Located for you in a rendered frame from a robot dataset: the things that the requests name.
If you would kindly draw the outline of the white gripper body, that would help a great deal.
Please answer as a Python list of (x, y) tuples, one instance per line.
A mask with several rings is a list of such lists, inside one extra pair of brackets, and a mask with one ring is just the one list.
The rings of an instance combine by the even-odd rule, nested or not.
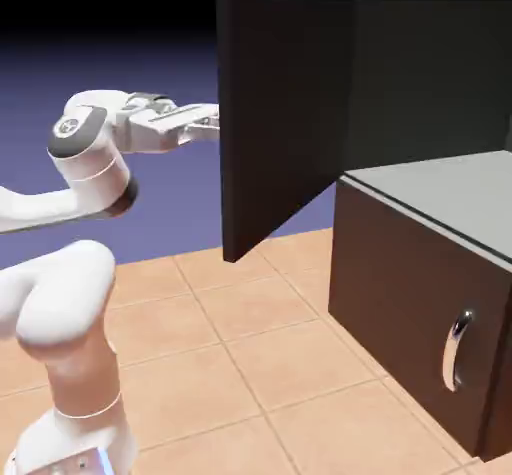
[(165, 113), (145, 109), (128, 119), (129, 152), (169, 152), (178, 145), (181, 127), (188, 121), (219, 118), (217, 104), (189, 104)]

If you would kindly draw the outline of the dark wood tall door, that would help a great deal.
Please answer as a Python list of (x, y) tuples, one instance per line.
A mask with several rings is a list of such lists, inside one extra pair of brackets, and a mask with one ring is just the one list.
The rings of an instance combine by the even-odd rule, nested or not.
[(341, 174), (349, 0), (216, 0), (222, 244), (235, 263)]

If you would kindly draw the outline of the dark wood cabinet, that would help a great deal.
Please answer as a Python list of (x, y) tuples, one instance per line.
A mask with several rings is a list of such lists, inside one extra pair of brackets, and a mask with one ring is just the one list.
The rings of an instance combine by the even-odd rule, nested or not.
[(512, 0), (356, 0), (355, 13), (337, 185), (512, 266)]

